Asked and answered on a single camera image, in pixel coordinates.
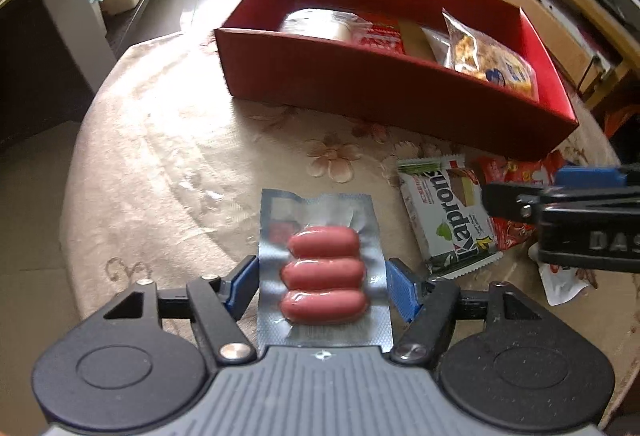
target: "ribbed gray surface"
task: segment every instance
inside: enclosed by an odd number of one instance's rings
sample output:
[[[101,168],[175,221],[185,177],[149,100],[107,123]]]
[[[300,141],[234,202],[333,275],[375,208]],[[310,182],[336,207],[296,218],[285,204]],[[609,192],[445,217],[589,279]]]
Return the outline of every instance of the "ribbed gray surface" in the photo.
[[[193,409],[146,436],[505,434],[452,406],[428,372],[390,364],[378,348],[280,347],[220,372]],[[574,433],[599,434],[592,426]]]

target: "red snack package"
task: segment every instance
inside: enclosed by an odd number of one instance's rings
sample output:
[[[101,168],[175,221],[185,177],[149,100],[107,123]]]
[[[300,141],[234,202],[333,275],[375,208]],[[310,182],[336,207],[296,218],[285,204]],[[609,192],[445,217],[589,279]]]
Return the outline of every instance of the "red snack package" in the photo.
[[[477,174],[483,176],[484,183],[508,182],[552,185],[558,169],[566,164],[560,151],[555,150],[545,159],[536,162],[478,158],[472,164]],[[533,225],[492,217],[496,244],[499,250],[507,250],[525,242],[536,229]]]

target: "red open-top box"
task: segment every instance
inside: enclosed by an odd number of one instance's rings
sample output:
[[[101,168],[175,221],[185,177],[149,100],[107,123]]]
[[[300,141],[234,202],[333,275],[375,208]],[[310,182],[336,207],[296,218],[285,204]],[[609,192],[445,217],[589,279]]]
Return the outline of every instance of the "red open-top box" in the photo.
[[[446,8],[526,58],[540,102],[427,60],[277,31],[303,8],[388,14],[443,32]],[[543,158],[578,125],[529,19],[502,0],[242,0],[215,34],[238,98],[396,125],[521,160]]]

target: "floor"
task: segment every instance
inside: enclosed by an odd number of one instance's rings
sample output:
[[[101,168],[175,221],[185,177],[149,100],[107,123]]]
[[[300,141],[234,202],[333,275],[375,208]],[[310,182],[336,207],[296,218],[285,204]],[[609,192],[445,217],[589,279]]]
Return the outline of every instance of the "floor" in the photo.
[[[135,42],[207,35],[240,0],[151,0]],[[46,423],[30,387],[38,355],[78,323],[58,244],[66,174],[79,125],[65,123],[0,154],[0,433]]]

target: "silver screw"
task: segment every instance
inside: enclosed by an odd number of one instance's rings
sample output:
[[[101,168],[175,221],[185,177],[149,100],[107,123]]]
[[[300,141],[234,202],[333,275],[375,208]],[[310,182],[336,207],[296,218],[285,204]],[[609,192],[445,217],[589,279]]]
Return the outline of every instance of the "silver screw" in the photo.
[[[533,213],[533,209],[531,208],[531,205],[524,205],[520,209],[520,215],[525,219],[527,219],[528,217],[531,217],[532,213]]]
[[[251,355],[251,348],[242,342],[231,342],[220,348],[220,356],[227,360],[242,360]]]
[[[420,360],[427,354],[427,348],[421,344],[407,343],[396,348],[396,355],[402,360]]]

